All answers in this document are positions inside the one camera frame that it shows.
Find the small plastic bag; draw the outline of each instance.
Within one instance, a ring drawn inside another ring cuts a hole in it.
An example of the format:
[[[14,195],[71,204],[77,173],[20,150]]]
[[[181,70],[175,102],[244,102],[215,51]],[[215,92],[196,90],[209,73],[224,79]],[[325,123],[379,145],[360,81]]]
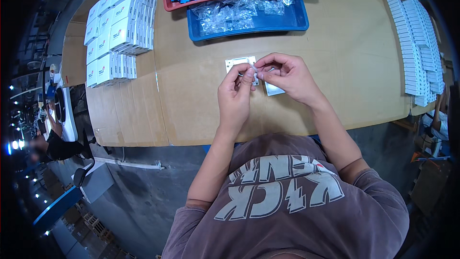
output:
[[[278,0],[267,1],[264,4],[266,15],[284,15],[284,4]]]

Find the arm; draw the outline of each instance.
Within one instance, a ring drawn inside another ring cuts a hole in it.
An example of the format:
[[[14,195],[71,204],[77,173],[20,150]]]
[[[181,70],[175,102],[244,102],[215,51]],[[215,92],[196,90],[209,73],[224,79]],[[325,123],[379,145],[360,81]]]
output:
[[[246,72],[244,77],[238,73]],[[187,207],[208,210],[216,199],[229,169],[236,136],[249,117],[249,94],[254,70],[249,64],[232,67],[217,91],[220,123],[203,164],[189,188]]]
[[[56,112],[56,107],[54,106],[54,102],[50,102],[50,109],[53,110],[53,112]],[[62,136],[62,125],[60,123],[56,123],[54,118],[50,115],[50,111],[48,109],[45,109],[46,111],[46,116],[48,117],[50,124],[51,124],[51,129],[54,130],[54,132],[61,137]]]
[[[254,66],[258,78],[309,107],[326,155],[343,181],[352,183],[361,170],[369,168],[301,57],[272,53]]]

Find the hand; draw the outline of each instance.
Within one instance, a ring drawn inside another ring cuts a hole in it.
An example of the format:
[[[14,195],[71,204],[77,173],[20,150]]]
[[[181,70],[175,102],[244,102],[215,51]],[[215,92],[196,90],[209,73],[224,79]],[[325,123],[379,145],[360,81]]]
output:
[[[254,66],[259,71],[258,78],[284,90],[295,101],[311,107],[325,99],[299,56],[271,53]]]
[[[52,111],[56,111],[56,106],[54,105],[54,101],[50,101],[48,106]]]
[[[255,86],[254,69],[249,64],[234,65],[217,89],[219,102],[219,128],[234,138],[249,117],[249,94]]]

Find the wooden pallet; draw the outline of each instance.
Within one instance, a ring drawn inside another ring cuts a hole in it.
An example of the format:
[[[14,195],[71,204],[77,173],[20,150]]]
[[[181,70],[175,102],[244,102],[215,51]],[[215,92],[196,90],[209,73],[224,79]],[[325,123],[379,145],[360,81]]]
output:
[[[86,214],[83,219],[85,219],[85,224],[91,229],[101,240],[111,243],[114,240],[114,235],[112,231],[104,227],[101,221],[96,218],[91,213]]]

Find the clear plastic bag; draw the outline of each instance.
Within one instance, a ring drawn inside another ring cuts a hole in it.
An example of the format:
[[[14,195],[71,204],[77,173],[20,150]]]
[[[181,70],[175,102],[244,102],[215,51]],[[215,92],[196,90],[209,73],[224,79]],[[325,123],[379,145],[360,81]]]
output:
[[[254,28],[259,13],[284,15],[295,0],[215,0],[191,6],[200,21],[201,36]]]
[[[284,15],[284,4],[279,0],[265,2],[264,8],[266,15]]]

